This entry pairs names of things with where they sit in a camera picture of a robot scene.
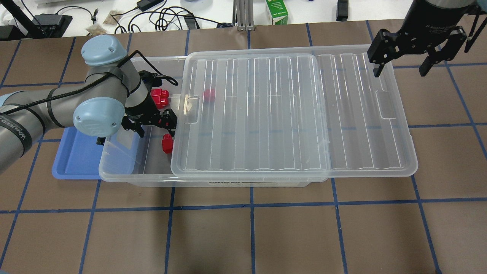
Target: brown table surface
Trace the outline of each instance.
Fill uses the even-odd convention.
[[[129,51],[367,44],[402,20],[116,35]],[[473,18],[461,24],[470,30]],[[84,80],[89,37],[0,42],[0,95]],[[305,188],[140,188],[57,180],[63,130],[0,176],[0,268],[44,273],[487,273],[487,34],[421,78],[393,64],[419,160],[406,178]]]

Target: clear plastic lid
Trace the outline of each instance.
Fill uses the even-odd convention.
[[[392,66],[374,78],[366,50],[189,55],[172,172],[220,182],[413,174],[417,160]]]

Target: red plastic cube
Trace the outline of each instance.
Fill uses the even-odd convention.
[[[165,134],[162,138],[162,151],[166,154],[172,153],[172,146],[174,141],[172,140],[171,134]]]
[[[154,100],[157,109],[163,109],[169,105],[169,91],[156,88],[150,91],[150,96]]]
[[[208,101],[208,102],[214,102],[215,101],[215,89],[206,89],[203,92],[203,100]]]

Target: black object on desk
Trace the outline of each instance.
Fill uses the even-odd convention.
[[[0,0],[0,3],[27,30],[27,37],[34,39],[62,37],[73,20],[67,15],[41,14],[31,21],[13,0]]]
[[[345,22],[348,19],[348,0],[338,0],[337,21]]]
[[[0,41],[20,40],[25,35],[16,26],[0,26]]]

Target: black cable on desk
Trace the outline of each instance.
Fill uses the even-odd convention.
[[[142,32],[142,31],[140,30],[139,26],[137,26],[136,24],[132,24],[132,26],[130,26],[130,31],[131,31],[131,32],[135,32],[135,31],[133,31],[133,27],[137,27],[137,28],[139,29],[139,32]]]
[[[198,24],[198,21],[196,20],[196,17],[194,16],[194,14],[193,14],[192,12],[190,12],[189,10],[187,10],[187,9],[185,9],[185,8],[183,8],[183,7],[180,7],[180,6],[173,6],[173,7],[171,7],[171,9],[172,9],[172,8],[178,8],[178,9],[182,9],[183,11],[186,11],[186,12],[188,13],[188,14],[187,14],[187,16],[192,17],[192,18],[194,19],[194,22],[195,22],[195,24],[196,24],[196,28],[197,28],[197,29],[201,29],[200,25]]]
[[[34,20],[37,22],[37,24],[39,24],[39,27],[40,27],[41,31],[43,32],[42,25],[39,23],[39,20],[37,20],[37,18],[32,14],[32,12],[30,12],[29,8],[24,3],[24,0],[20,0],[20,2],[22,2],[22,5],[24,5],[27,12],[34,18]]]
[[[178,19],[178,23],[179,23],[179,26],[177,26],[177,28],[179,30],[183,29],[183,25],[181,24],[181,20],[179,19],[179,17],[177,16],[178,14],[182,13],[182,12],[185,12],[185,11],[180,11],[178,13],[176,13],[172,8],[165,8],[165,9],[162,9],[161,12],[166,12],[166,11],[171,11],[172,14],[168,14],[168,13],[164,13],[164,14],[159,14],[159,19],[156,21],[156,22],[153,22],[151,20],[151,17],[153,14],[151,14],[149,16],[149,21],[154,25],[155,27],[155,30],[156,31],[165,31],[167,30],[167,28],[169,27],[169,25],[171,23],[173,23],[174,25],[177,26],[176,23],[173,22],[174,18],[177,18]],[[171,20],[168,22],[166,19],[164,19],[164,15],[173,15],[173,17],[171,18]]]
[[[201,19],[201,20],[205,20],[205,21],[209,21],[209,22],[212,22],[212,23],[216,23],[216,24],[219,24],[219,22],[217,21],[214,21],[214,20],[210,20],[210,19],[206,19],[206,18],[202,18],[202,17],[197,17],[197,16],[192,16],[192,15],[179,15],[179,14],[174,14],[174,13],[167,13],[167,12],[159,12],[159,11],[145,11],[145,12],[141,12],[137,15],[135,15],[134,17],[132,17],[132,19],[130,20],[129,24],[128,24],[128,27],[130,28],[130,25],[132,24],[133,20],[137,17],[139,17],[140,15],[142,14],[159,14],[159,15],[174,15],[174,16],[177,16],[177,17],[185,17],[185,18],[194,18],[194,19]]]
[[[118,27],[116,27],[116,28],[115,28],[115,34],[117,33],[117,30],[118,30],[118,29],[120,29],[120,31],[121,31],[122,33],[126,33],[126,32],[127,32],[127,29],[126,29],[126,28],[124,28],[124,27],[123,27],[123,26],[120,24],[120,22],[119,22],[119,21],[118,21],[118,20],[115,18],[115,16],[119,16],[119,15],[126,15],[127,13],[132,12],[132,11],[134,11],[134,10],[138,9],[138,8],[139,8],[139,7],[135,7],[135,8],[133,8],[133,9],[131,9],[131,10],[129,10],[129,11],[126,11],[126,12],[124,12],[124,13],[119,13],[119,14],[110,14],[110,16],[113,18],[113,20],[115,20],[115,22],[117,22],[117,24],[118,24]]]
[[[62,11],[63,9],[67,9],[67,8],[83,9],[83,10],[89,12],[90,13],[90,17],[91,17],[91,21],[93,22],[93,25],[95,24],[95,22],[96,22],[96,14],[98,13],[98,9],[95,9],[94,14],[92,14],[91,11],[89,11],[87,8],[84,8],[84,7],[80,7],[80,6],[66,6],[66,7],[60,8],[58,11],[56,11],[55,14],[59,14],[60,11]]]

